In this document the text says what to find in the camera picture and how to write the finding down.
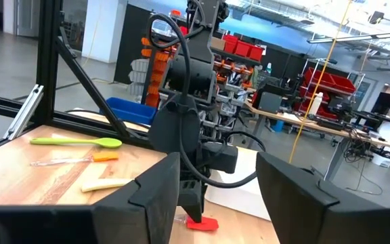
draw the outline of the red object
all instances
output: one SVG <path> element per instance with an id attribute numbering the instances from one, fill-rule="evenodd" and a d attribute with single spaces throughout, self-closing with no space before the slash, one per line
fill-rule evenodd
<path id="1" fill-rule="evenodd" d="M 254 106 L 254 101 L 255 101 L 255 99 L 257 99 L 257 94 L 258 94 L 258 92 L 256 91 L 256 92 L 254 92 L 254 95 L 252 96 L 252 106 Z"/>
<path id="2" fill-rule="evenodd" d="M 249 50 L 248 58 L 260 62 L 261 57 L 263 56 L 263 51 L 264 48 L 253 45 L 251 50 Z"/>
<path id="3" fill-rule="evenodd" d="M 311 81 L 312 73 L 314 72 L 314 68 L 309 67 L 308 70 L 305 72 L 305 84 L 307 85 L 309 81 Z M 311 85 L 317 85 L 318 79 L 320 78 L 320 75 L 322 74 L 322 71 L 317 70 L 314 74 L 314 77 L 312 79 Z M 332 78 L 332 75 L 329 73 L 324 73 L 322 80 L 320 81 L 320 85 L 324 85 L 326 87 L 334 88 L 335 81 Z"/>
<path id="4" fill-rule="evenodd" d="M 308 88 L 308 92 L 306 93 L 306 98 L 309 98 L 311 99 L 312 98 L 312 94 L 314 93 L 314 89 L 315 87 L 310 87 Z M 299 89 L 299 95 L 301 97 L 303 97 L 305 95 L 305 92 L 306 92 L 306 89 L 305 87 L 300 87 Z M 328 95 L 328 92 L 326 90 L 323 90 L 323 89 L 317 89 L 317 94 L 319 92 L 322 92 L 323 93 L 323 98 L 322 98 L 322 101 L 323 102 L 328 102 L 329 101 L 329 95 Z"/>
<path id="5" fill-rule="evenodd" d="M 347 92 L 349 94 L 352 94 L 353 92 L 356 91 L 355 86 L 353 83 L 344 77 L 340 77 L 338 75 L 331 75 L 334 82 L 335 82 L 335 88 L 344 92 Z"/>
<path id="6" fill-rule="evenodd" d="M 234 54 L 242 56 L 242 57 L 247 57 L 251 47 L 252 47 L 251 44 L 245 43 L 244 41 L 241 41 L 241 40 L 238 40 Z"/>
<path id="7" fill-rule="evenodd" d="M 201 217 L 201 223 L 195 223 L 195 221 L 188 216 L 186 227 L 194 230 L 212 231 L 219 228 L 219 223 L 217 220 L 207 217 Z"/>
<path id="8" fill-rule="evenodd" d="M 171 10 L 172 15 L 181 16 L 181 12 L 179 10 L 173 9 Z"/>
<path id="9" fill-rule="evenodd" d="M 338 119 L 336 114 L 329 113 L 327 108 L 324 108 L 323 106 L 320 106 L 320 108 L 318 109 L 317 115 L 319 115 L 321 117 L 325 117 L 327 119 Z"/>
<path id="10" fill-rule="evenodd" d="M 223 37 L 223 40 L 225 40 L 225 47 L 223 50 L 233 54 L 237 46 L 238 38 L 235 36 L 226 35 Z"/>
<path id="11" fill-rule="evenodd" d="M 295 104 L 295 110 L 299 111 L 299 112 L 302 112 L 302 113 L 305 113 L 306 110 L 308 109 L 308 106 L 309 106 L 309 100 L 304 102 L 302 104 L 302 107 L 300 107 L 300 105 L 301 104 Z M 329 113 L 327 108 L 324 108 L 324 107 L 325 107 L 324 104 L 320 105 L 320 107 L 317 110 L 317 115 L 318 116 L 321 116 L 321 117 L 324 117 L 324 118 L 327 118 L 327 119 L 337 119 L 337 116 L 335 114 Z"/>
<path id="12" fill-rule="evenodd" d="M 183 33 L 183 35 L 187 35 L 188 34 L 188 29 L 186 27 L 180 26 L 180 30 Z"/>

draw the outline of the red storage bin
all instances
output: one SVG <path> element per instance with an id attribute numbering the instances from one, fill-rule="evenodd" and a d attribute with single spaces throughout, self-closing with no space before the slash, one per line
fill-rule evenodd
<path id="1" fill-rule="evenodd" d="M 308 89 L 308 92 L 306 93 L 306 96 L 305 96 L 305 97 L 311 99 L 311 98 L 312 98 L 312 94 L 314 93 L 314 89 L 315 89 L 315 87 L 310 87 L 310 88 Z M 299 95 L 300 95 L 301 97 L 303 97 L 303 96 L 305 95 L 305 92 L 306 92 L 305 87 L 300 87 L 300 89 L 299 89 Z M 330 97 L 329 97 L 329 95 L 328 95 L 328 92 L 325 91 L 325 90 L 323 90 L 323 89 L 317 89 L 317 93 L 319 93 L 319 92 L 322 92 L 322 93 L 323 93 L 322 102 L 325 102 L 325 103 L 329 102 Z"/>
<path id="2" fill-rule="evenodd" d="M 304 102 L 302 106 L 301 104 L 295 104 L 295 110 L 304 113 L 308 109 L 308 105 L 309 101 Z M 317 115 L 327 119 L 337 119 L 337 116 L 335 114 L 329 113 L 327 108 L 324 108 L 324 106 L 325 105 L 320 105 L 317 111 Z"/>
<path id="3" fill-rule="evenodd" d="M 314 68 L 312 68 L 312 67 L 309 67 L 308 70 L 305 72 L 305 84 L 306 85 L 309 83 L 309 81 L 311 81 L 311 76 L 312 76 L 313 72 L 314 72 Z M 314 74 L 311 85 L 317 85 L 318 79 L 320 78 L 321 74 L 322 74 L 322 71 L 316 70 L 316 73 Z M 335 81 L 332 78 L 332 75 L 325 72 L 323 74 L 322 80 L 320 81 L 320 85 L 334 88 Z"/>
<path id="4" fill-rule="evenodd" d="M 353 92 L 356 91 L 355 86 L 349 79 L 340 77 L 338 75 L 331 75 L 331 76 L 335 82 L 334 88 L 346 92 L 348 94 L 352 94 Z"/>
<path id="5" fill-rule="evenodd" d="M 253 45 L 251 50 L 249 50 L 248 58 L 260 62 L 261 57 L 263 56 L 263 51 L 264 51 L 264 48 L 257 47 L 257 46 Z"/>
<path id="6" fill-rule="evenodd" d="M 247 57 L 251 47 L 252 47 L 251 44 L 245 43 L 244 41 L 241 41 L 241 40 L 238 40 L 234 54 L 242 56 L 242 57 Z"/>
<path id="7" fill-rule="evenodd" d="M 321 117 L 325 117 L 327 119 L 338 119 L 336 114 L 329 113 L 327 108 L 324 108 L 323 106 L 320 106 L 317 112 L 317 115 Z"/>
<path id="8" fill-rule="evenodd" d="M 225 40 L 225 47 L 223 50 L 233 54 L 234 50 L 236 50 L 238 38 L 235 36 L 226 35 L 223 37 L 223 39 Z"/>

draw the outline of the wooden tabletop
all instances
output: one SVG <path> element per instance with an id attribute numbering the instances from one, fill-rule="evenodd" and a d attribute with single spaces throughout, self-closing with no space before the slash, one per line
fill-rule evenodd
<path id="1" fill-rule="evenodd" d="M 252 113 L 255 113 L 255 114 L 259 114 L 259 115 L 263 115 L 263 116 L 266 116 L 266 117 L 269 117 L 271 119 L 277 119 L 277 120 L 281 120 L 281 121 L 284 121 L 284 122 L 287 122 L 287 123 L 291 123 L 293 125 L 302 125 L 306 128 L 310 128 L 310 129 L 314 129 L 316 131 L 322 131 L 322 132 L 325 132 L 325 133 L 328 133 L 328 134 L 332 134 L 332 135 L 336 135 L 336 136 L 341 136 L 341 137 L 346 137 L 348 138 L 350 135 L 349 135 L 349 132 L 347 131 L 338 131 L 338 130 L 335 130 L 335 129 L 329 129 L 329 128 L 326 128 L 326 127 L 322 127 L 322 126 L 319 126 L 317 125 L 317 123 L 315 121 L 311 121 L 309 119 L 306 120 L 306 122 L 303 122 L 303 118 L 298 118 L 297 116 L 295 115 L 292 115 L 292 114 L 288 114 L 288 113 L 269 113 L 269 112 L 265 112 L 265 111 L 261 111 L 261 110 L 258 110 L 254 107 L 252 107 L 252 104 L 247 100 L 244 102 L 249 110 L 252 112 Z M 390 147 L 390 139 L 387 139 L 385 142 L 383 141 L 380 141 L 376 138 L 364 138 L 363 139 L 364 141 L 367 141 L 367 142 L 370 142 L 371 144 L 373 145 L 379 145 L 379 146 L 388 146 Z"/>
<path id="2" fill-rule="evenodd" d="M 92 145 L 40 146 L 29 140 L 38 137 L 92 139 L 90 136 L 40 126 L 0 147 L 0 205 L 92 204 L 116 189 L 81 192 L 84 182 L 98 178 L 135 178 L 165 157 L 164 153 L 131 145 L 118 149 Z M 34 161 L 82 158 L 99 151 L 115 151 L 118 161 L 77 163 L 46 167 Z M 205 233 L 175 222 L 170 243 L 279 243 L 271 222 L 205 202 L 204 215 L 216 218 L 220 228 Z"/>

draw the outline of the computer monitor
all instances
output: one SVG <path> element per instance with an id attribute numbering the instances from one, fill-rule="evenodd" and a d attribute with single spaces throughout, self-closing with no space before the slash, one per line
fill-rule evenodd
<path id="1" fill-rule="evenodd" d="M 372 108 L 373 113 L 386 115 L 390 109 L 390 94 L 381 92 L 378 95 L 377 101 Z"/>

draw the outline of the yellow cable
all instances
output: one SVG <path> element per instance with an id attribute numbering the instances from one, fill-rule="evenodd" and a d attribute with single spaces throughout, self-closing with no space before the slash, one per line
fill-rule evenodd
<path id="1" fill-rule="evenodd" d="M 351 2 L 352 0 L 349 0 L 349 3 L 347 4 L 347 9 L 345 9 L 345 13 L 344 13 L 344 16 L 343 16 L 343 19 L 341 20 L 341 23 L 339 24 L 339 27 L 338 27 L 338 31 L 337 31 L 337 34 L 335 35 L 335 38 L 333 39 L 333 42 L 332 42 L 332 46 L 330 46 L 330 50 L 329 50 L 329 54 L 328 54 L 328 57 L 324 63 L 324 66 L 323 66 L 323 69 L 322 69 L 322 73 L 320 74 L 320 78 L 318 79 L 317 81 L 317 85 L 316 85 L 316 88 L 314 89 L 314 93 L 312 94 L 312 98 L 311 98 L 311 101 L 309 102 L 309 106 L 306 110 L 306 113 L 305 113 L 305 116 L 303 117 L 303 122 L 299 128 L 299 132 L 297 133 L 297 137 L 296 137 L 296 140 L 295 140 L 295 143 L 293 144 L 292 146 L 292 150 L 291 150 L 291 154 L 290 154 L 290 159 L 288 160 L 288 163 L 291 163 L 293 161 L 293 156 L 295 154 L 295 150 L 296 150 L 296 145 L 297 145 L 297 141 L 299 140 L 299 136 L 301 135 L 302 133 L 302 129 L 303 129 L 303 124 L 305 123 L 305 120 L 308 116 L 308 112 L 309 112 L 309 109 L 311 108 L 311 105 L 312 105 L 312 102 L 316 96 L 316 92 L 317 92 L 317 89 L 318 89 L 318 86 L 320 84 L 320 81 L 322 80 L 322 77 L 323 77 L 323 74 L 324 74 L 324 71 L 326 70 L 326 67 L 328 65 L 328 61 L 330 59 L 330 55 L 332 55 L 332 51 L 333 51 L 333 47 L 335 46 L 335 44 L 337 43 L 337 38 L 339 36 L 339 33 L 341 32 L 341 29 L 343 27 L 343 23 L 344 23 L 344 20 L 345 20 L 345 17 L 347 16 L 347 12 L 349 11 L 349 7 L 351 5 Z"/>
<path id="2" fill-rule="evenodd" d="M 95 23 L 95 26 L 94 26 L 93 40 L 91 40 L 91 46 L 89 47 L 89 53 L 88 53 L 86 61 L 82 64 L 82 68 L 84 68 L 85 65 L 87 65 L 89 57 L 91 55 L 91 50 L 93 50 L 93 44 L 94 44 L 94 39 L 95 39 L 95 32 L 98 29 L 98 25 L 99 25 L 99 21 L 100 21 L 101 15 L 102 15 L 102 1 L 100 1 L 100 3 L 99 3 L 99 16 L 97 17 L 97 22 Z"/>

